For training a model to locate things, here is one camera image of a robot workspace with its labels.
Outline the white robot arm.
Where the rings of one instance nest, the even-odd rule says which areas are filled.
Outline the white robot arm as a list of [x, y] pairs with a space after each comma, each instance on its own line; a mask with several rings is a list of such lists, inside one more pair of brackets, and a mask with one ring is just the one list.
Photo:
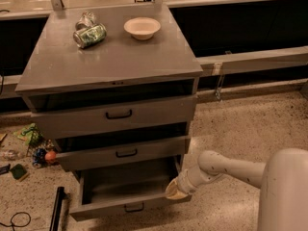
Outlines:
[[205, 184], [229, 175], [260, 190], [257, 231], [308, 231], [308, 151], [286, 148], [267, 162], [202, 152], [196, 165], [168, 184], [166, 198], [183, 199]]

